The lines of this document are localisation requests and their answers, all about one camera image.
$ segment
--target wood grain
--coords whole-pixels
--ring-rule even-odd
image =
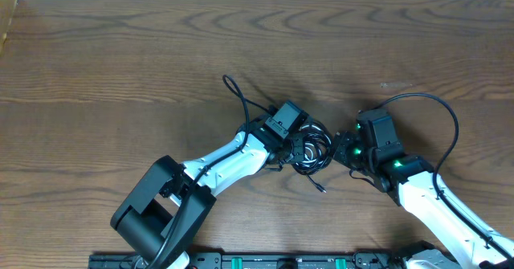
[[[335,132],[401,92],[461,122],[442,175],[514,238],[514,0],[20,0],[0,59],[0,267],[85,267],[129,251],[109,220],[159,157],[200,157],[243,121],[221,75],[297,102]],[[411,152],[453,134],[429,100],[390,106]],[[319,194],[290,168],[230,187],[194,243],[341,252],[440,245],[338,164]]]

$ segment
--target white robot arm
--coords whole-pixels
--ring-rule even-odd
[[[287,101],[281,109],[267,110],[252,122],[247,115],[246,125],[231,142],[204,157],[181,164],[169,156],[159,159],[112,216],[112,228],[149,261],[150,268],[183,269],[189,262],[185,249],[216,196],[237,180],[257,173],[265,165],[281,169],[283,164],[292,164],[322,190],[310,174],[328,165],[328,150],[322,153],[324,161],[319,161],[318,154],[312,162],[305,154],[304,143],[319,138],[315,146],[320,152],[320,145],[330,146],[331,137],[314,120],[303,125],[307,119],[306,112]],[[157,194],[179,206],[175,216],[154,200]]]
[[[462,268],[480,268],[480,264],[502,263],[506,260],[497,249],[487,245],[460,218],[457,218],[448,206],[438,197],[432,185],[432,175],[427,171],[408,178],[405,184],[398,186],[400,205],[421,220],[455,257]],[[491,228],[482,219],[462,203],[446,186],[438,175],[437,182],[446,199],[461,214],[473,222],[484,234],[491,235],[495,242],[514,255],[514,242],[505,238]],[[444,267],[440,259],[413,259],[407,261],[411,268]]]

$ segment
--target wire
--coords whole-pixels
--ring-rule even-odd
[[[130,267],[130,269],[137,269],[137,264],[143,260],[143,256],[139,255],[136,257],[136,259],[134,259],[132,261],[132,266]]]
[[[118,264],[118,269],[125,269],[123,268],[122,264],[123,263],[128,263],[128,265],[132,268],[133,264],[134,264],[134,257],[139,258],[141,257],[138,253],[132,253],[130,255],[126,255],[121,261],[120,263]]]
[[[309,123],[300,127],[299,132],[304,134],[304,147],[306,152],[302,162],[292,164],[293,169],[308,178],[308,180],[322,193],[327,190],[319,183],[312,180],[312,175],[326,168],[331,157],[332,136],[321,122],[309,118]]]
[[[448,201],[447,197],[444,195],[444,192],[441,191],[437,184],[437,175],[439,174],[439,169],[441,168],[441,165],[443,165],[443,162],[447,159],[448,155],[450,155],[451,151],[457,145],[457,140],[459,139],[459,121],[457,120],[457,116],[455,115],[453,109],[451,106],[444,100],[438,98],[437,96],[432,96],[428,93],[422,93],[422,92],[415,92],[415,93],[404,93],[398,96],[393,96],[388,100],[385,100],[381,104],[379,104],[375,109],[381,108],[384,105],[393,102],[395,100],[399,100],[406,97],[413,97],[413,96],[420,96],[420,97],[426,97],[432,100],[436,100],[439,102],[442,106],[444,106],[447,111],[451,114],[451,118],[453,119],[454,126],[455,126],[455,134],[453,136],[453,141],[451,142],[450,147],[448,147],[447,151],[443,154],[441,159],[439,160],[438,164],[435,166],[434,173],[432,174],[432,183],[434,186],[435,193],[437,194],[437,197],[441,198],[441,200],[444,202],[444,204],[450,209],[457,218],[459,218],[464,224],[466,224],[470,229],[472,229],[481,239],[485,241],[485,246],[491,246],[494,249],[496,249],[500,254],[502,254],[503,257],[506,258],[507,261],[510,262],[511,266],[514,266],[514,259],[512,256],[498,243],[494,241],[491,235],[484,233],[478,226],[473,224],[470,220],[468,220],[463,214],[461,214],[451,203]]]
[[[240,98],[241,96],[239,95],[239,93],[240,93],[241,91],[240,91],[240,90],[238,90],[238,89],[236,89],[237,91],[235,91],[235,90],[234,90],[234,89],[233,89],[233,88],[232,88],[232,87],[231,87],[231,86],[226,82],[226,80],[225,80],[225,76],[229,77],[228,75],[224,75],[224,76],[223,76],[223,83],[225,84],[225,86],[230,90],[230,92],[234,93],[234,95],[235,95],[235,96],[237,96],[237,97],[239,97],[239,98]],[[256,106],[257,108],[260,108],[260,109],[264,110],[264,111],[265,111],[266,113],[268,113],[268,114],[270,113],[270,111],[269,111],[269,110],[267,110],[267,108],[265,108],[264,106],[262,106],[262,105],[260,105],[260,104],[257,104],[257,103],[255,103],[255,102],[253,102],[253,101],[251,101],[251,100],[249,100],[249,99],[247,99],[247,98],[245,98],[245,99],[244,99],[244,101],[245,101],[245,102],[248,102],[248,103],[249,103],[249,104],[251,104],[251,105]]]
[[[235,90],[227,83],[226,80],[229,80],[230,83],[234,86]],[[243,93],[241,92],[241,90],[239,89],[239,86],[237,85],[237,83],[234,81],[234,79],[232,79],[231,76],[229,75],[224,75],[223,76],[223,83],[230,89],[231,92],[233,92],[240,100],[241,102],[243,103],[243,110],[244,110],[244,116],[245,116],[245,129],[244,129],[244,132],[245,132],[245,136],[244,136],[244,139],[243,139],[243,142],[241,143],[240,146],[238,146],[237,148],[235,148],[234,150],[232,150],[231,152],[225,154],[224,156],[222,157],[219,157],[218,159],[212,161],[210,164],[206,165],[203,167],[203,169],[200,171],[200,173],[198,173],[198,175],[196,176],[196,178],[193,180],[193,182],[190,184],[190,189],[189,191],[187,192],[186,196],[183,198],[183,202],[182,204],[178,207],[178,211],[177,213],[175,214],[175,217],[173,218],[173,221],[171,223],[171,226],[169,227],[169,230],[168,230],[168,234],[166,234],[166,237],[165,237],[165,240],[164,242],[162,243],[161,247],[159,248],[159,250],[157,251],[157,253],[155,254],[155,257],[153,257],[153,260],[150,262],[150,264],[146,267],[147,269],[152,269],[155,267],[155,263],[157,262],[157,260],[161,257],[162,255],[162,252],[164,252],[164,250],[168,247],[169,245],[169,242],[171,241],[171,237],[173,236],[173,233],[174,231],[176,230],[177,228],[177,225],[178,225],[178,221],[180,219],[180,217],[182,216],[183,214],[183,210],[184,208],[186,207],[187,205],[187,202],[190,200],[190,196],[193,194],[193,192],[196,190],[196,185],[198,184],[198,181],[200,181],[200,178],[203,177],[203,175],[209,171],[209,169],[211,169],[212,167],[214,167],[215,165],[217,165],[220,161],[223,161],[223,160],[226,160],[228,157],[234,155],[235,153],[237,152],[241,152],[243,151],[244,149],[244,146],[247,144],[247,141],[248,141],[248,135],[249,135],[249,128],[250,128],[250,113],[248,112],[248,107],[247,107],[247,102],[249,104],[253,104],[263,110],[265,110],[267,112],[267,109],[265,109],[264,107],[262,107],[261,105],[258,105],[256,103],[253,103],[253,102],[250,102],[249,100],[247,100],[246,98],[244,98],[244,95]]]
[[[365,181],[367,182],[368,184],[372,185],[373,187],[375,187],[375,184],[373,184],[372,181],[370,181],[369,179],[365,178],[365,177],[354,177],[353,176],[353,173],[355,172],[355,170],[351,169],[348,174],[350,175],[350,177],[354,180],[362,180],[362,181]]]

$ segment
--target black bracket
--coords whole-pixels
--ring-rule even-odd
[[[155,200],[157,194],[183,199],[192,182],[170,156],[157,160],[111,218],[111,227],[146,261],[151,261],[171,227],[173,216]],[[216,198],[207,186],[191,195],[177,227],[156,265],[168,267],[190,245]]]

